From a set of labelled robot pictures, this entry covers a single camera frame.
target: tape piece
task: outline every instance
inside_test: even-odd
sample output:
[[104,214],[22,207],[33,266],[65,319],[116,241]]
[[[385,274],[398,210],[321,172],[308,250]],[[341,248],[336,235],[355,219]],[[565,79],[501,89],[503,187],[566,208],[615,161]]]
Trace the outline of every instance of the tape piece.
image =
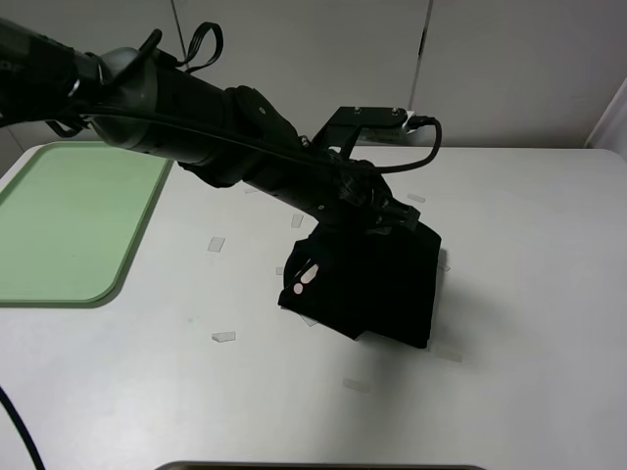
[[212,340],[214,340],[217,343],[226,343],[227,341],[235,341],[235,332],[225,331],[223,333],[214,333],[212,335]]
[[309,284],[310,282],[312,282],[315,279],[317,270],[318,270],[317,264],[314,264],[312,267],[310,267],[307,270],[307,272],[305,272],[305,274],[301,276],[301,282],[303,284]]
[[222,245],[224,245],[225,238],[214,237],[212,241],[209,242],[209,247],[207,247],[208,252],[219,253],[222,250]]
[[303,318],[303,321],[305,323],[307,323],[307,326],[309,326],[309,327],[317,325],[317,323],[318,323],[317,320],[314,320],[313,318],[309,318],[308,316],[301,315],[301,318]]
[[434,353],[441,359],[451,360],[452,362],[461,362],[462,360],[462,356],[459,352],[451,351],[441,346],[436,347]]
[[303,215],[300,213],[295,213],[292,215],[292,228],[301,228],[301,223],[303,223]]
[[421,203],[421,204],[427,201],[422,196],[418,196],[417,194],[412,194],[412,193],[408,194],[408,199],[411,199],[412,201],[416,201],[417,203]]
[[359,380],[352,380],[344,377],[344,381],[342,383],[347,389],[355,390],[357,392],[361,392],[362,394],[370,393],[370,384],[367,384],[366,382],[360,382]]

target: black cloth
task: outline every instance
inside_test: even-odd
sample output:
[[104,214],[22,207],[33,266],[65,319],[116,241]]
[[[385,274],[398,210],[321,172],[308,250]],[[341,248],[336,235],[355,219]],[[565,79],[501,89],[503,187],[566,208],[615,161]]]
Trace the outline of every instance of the black cloth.
[[[294,246],[279,305],[352,339],[369,330],[426,348],[441,241],[420,222],[387,235],[319,225]],[[317,275],[296,294],[294,285],[314,264]]]

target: black bracket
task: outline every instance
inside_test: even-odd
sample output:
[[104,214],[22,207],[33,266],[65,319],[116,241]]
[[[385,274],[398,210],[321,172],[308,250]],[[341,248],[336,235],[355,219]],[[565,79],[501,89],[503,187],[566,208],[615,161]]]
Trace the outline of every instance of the black bracket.
[[360,137],[362,129],[391,129],[401,127],[408,114],[401,108],[339,108],[313,138],[323,152],[339,147],[340,157],[347,160]]

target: black wire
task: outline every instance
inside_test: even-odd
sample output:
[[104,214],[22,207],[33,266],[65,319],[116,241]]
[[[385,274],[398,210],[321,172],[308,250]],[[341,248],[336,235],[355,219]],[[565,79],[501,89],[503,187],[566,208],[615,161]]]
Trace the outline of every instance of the black wire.
[[209,31],[213,31],[214,36],[216,37],[216,49],[214,51],[214,54],[204,64],[202,64],[201,66],[192,67],[188,69],[186,73],[193,73],[194,71],[204,69],[205,67],[214,64],[217,59],[219,59],[219,56],[222,55],[222,49],[224,49],[224,35],[222,34],[222,28],[219,27],[219,24],[204,22],[196,28],[196,31],[194,31],[192,40],[189,42],[189,47],[187,48],[187,56],[185,57],[185,59],[176,64],[177,67],[182,67],[194,60],[194,58],[198,54],[198,51],[200,50],[200,46],[202,45],[205,36]]
[[11,403],[9,396],[7,396],[4,390],[2,390],[2,387],[0,387],[0,402],[2,402],[2,406],[4,406],[4,409],[7,411],[7,414],[11,418],[11,421],[13,421],[14,426],[18,430],[18,433],[20,434],[20,437],[22,438],[22,441],[26,446],[26,450],[28,450],[28,454],[30,455],[30,459],[32,460],[32,464],[35,466],[35,469],[46,470],[46,467],[44,467],[43,461],[39,456],[39,452],[37,451],[37,447],[35,446],[35,442],[32,440],[32,437],[30,436],[26,425],[22,421],[20,414],[18,413],[16,408]]
[[[425,125],[433,125],[435,127],[435,142],[429,155],[418,162],[411,164],[397,164],[392,166],[373,166],[370,164],[361,164],[357,161],[338,162],[333,160],[322,160],[314,158],[308,154],[302,152],[286,149],[284,147],[263,142],[258,139],[244,136],[237,132],[233,132],[226,129],[221,129],[213,125],[195,122],[180,117],[159,115],[156,113],[147,113],[140,111],[124,110],[119,108],[109,107],[95,107],[87,108],[83,110],[77,110],[76,113],[82,116],[99,117],[99,118],[133,118],[138,120],[145,120],[160,125],[167,125],[170,127],[176,127],[182,130],[188,130],[198,134],[207,135],[224,142],[240,145],[258,152],[264,152],[280,159],[288,160],[301,165],[311,166],[324,166],[332,168],[341,168],[348,171],[371,173],[371,174],[389,174],[400,173],[403,171],[410,171],[412,169],[421,168],[430,164],[435,159],[440,145],[442,143],[442,126],[440,122],[434,117],[424,117],[421,120],[420,127]],[[56,117],[42,117],[44,119],[52,118],[75,118],[75,115],[68,116],[56,116]]]
[[81,128],[78,129],[63,129],[61,127],[61,125],[54,121],[54,120],[46,120],[46,124],[48,124],[48,127],[50,127],[52,130],[55,131],[55,133],[64,139],[69,139],[71,137],[75,137],[76,135],[78,135],[78,133],[82,130]]

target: black object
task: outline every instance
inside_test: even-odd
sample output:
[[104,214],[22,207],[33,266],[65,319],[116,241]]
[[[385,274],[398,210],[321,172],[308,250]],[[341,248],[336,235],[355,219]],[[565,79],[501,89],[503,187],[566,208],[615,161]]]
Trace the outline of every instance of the black object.
[[[319,226],[290,257],[280,303],[352,338],[367,329],[423,348],[440,237],[393,197],[381,174],[433,161],[440,123],[398,108],[344,107],[310,142],[259,91],[221,90],[178,69],[209,31],[217,48],[206,66],[223,48],[215,23],[201,24],[178,61],[158,49],[157,29],[138,51],[97,56],[0,20],[0,126],[46,120],[66,137],[91,125],[110,145],[176,160],[217,188],[246,181],[310,214]],[[364,129],[389,136],[426,125],[436,139],[422,161],[376,167],[350,159]],[[295,295],[311,263],[320,272]]]
[[[352,339],[368,330],[426,348],[440,242],[421,223],[385,235],[319,225],[294,246],[278,302]],[[315,264],[315,278],[302,283]]]
[[13,425],[18,430],[18,434],[20,434],[20,437],[22,438],[22,442],[28,451],[28,455],[30,455],[30,460],[32,460],[32,464],[35,469],[46,470],[43,465],[43,461],[41,460],[41,456],[39,455],[39,451],[37,450],[37,446],[30,436],[28,428],[22,421],[22,418],[16,408],[11,403],[9,396],[4,392],[4,390],[2,390],[2,387],[0,387],[0,403],[2,403],[2,406],[9,415],[9,418],[11,418],[11,422],[13,422]]

